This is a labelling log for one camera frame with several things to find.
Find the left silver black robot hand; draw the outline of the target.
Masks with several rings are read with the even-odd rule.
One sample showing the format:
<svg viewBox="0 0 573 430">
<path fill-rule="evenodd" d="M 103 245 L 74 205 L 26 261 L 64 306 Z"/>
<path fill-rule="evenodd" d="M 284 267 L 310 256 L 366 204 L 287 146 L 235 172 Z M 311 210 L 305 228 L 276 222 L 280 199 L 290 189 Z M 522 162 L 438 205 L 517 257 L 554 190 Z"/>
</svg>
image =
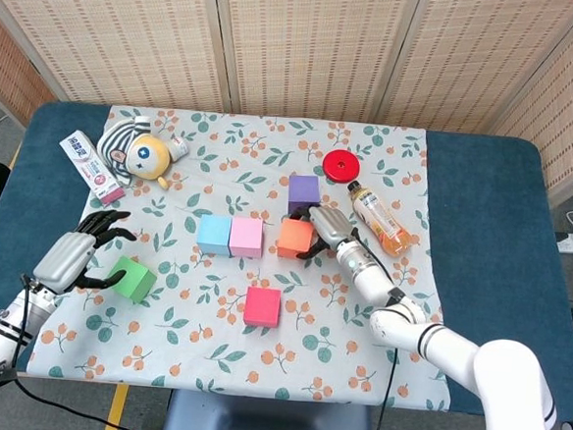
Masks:
<svg viewBox="0 0 573 430">
<path fill-rule="evenodd" d="M 35 281 L 56 295 L 73 288 L 109 289 L 125 278 L 127 271 L 120 269 L 106 279 L 87 277 L 87 265 L 95 251 L 115 238 L 135 241 L 129 230 L 113 225 L 131 215 L 126 210 L 94 211 L 88 214 L 71 232 L 64 233 L 50 247 L 47 254 L 32 270 Z"/>
</svg>

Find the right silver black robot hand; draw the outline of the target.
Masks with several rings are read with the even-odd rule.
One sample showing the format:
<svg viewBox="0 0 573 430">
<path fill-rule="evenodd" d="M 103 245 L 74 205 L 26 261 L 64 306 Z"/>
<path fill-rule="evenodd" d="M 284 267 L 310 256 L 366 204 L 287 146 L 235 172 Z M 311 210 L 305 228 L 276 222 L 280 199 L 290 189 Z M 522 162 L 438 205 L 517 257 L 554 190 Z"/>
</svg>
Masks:
<svg viewBox="0 0 573 430">
<path fill-rule="evenodd" d="M 338 257 L 346 250 L 361 248 L 357 229 L 340 210 L 322 204 L 300 206 L 288 215 L 289 220 L 310 223 L 316 233 L 316 240 L 306 250 L 299 251 L 294 258 L 312 259 L 323 250 L 333 250 Z"/>
</svg>

